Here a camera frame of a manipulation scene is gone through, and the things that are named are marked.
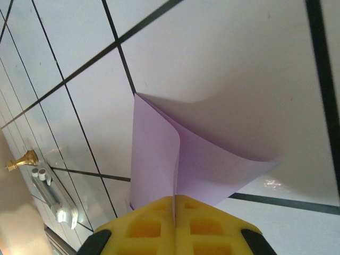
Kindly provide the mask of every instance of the gold faucet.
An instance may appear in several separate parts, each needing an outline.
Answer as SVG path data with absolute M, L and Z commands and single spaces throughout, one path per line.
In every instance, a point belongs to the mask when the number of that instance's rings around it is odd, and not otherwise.
M 23 157 L 19 158 L 18 160 L 8 161 L 6 168 L 8 171 L 12 171 L 17 169 L 18 166 L 22 165 L 31 165 L 34 166 L 38 162 L 38 156 L 34 150 L 28 150 Z

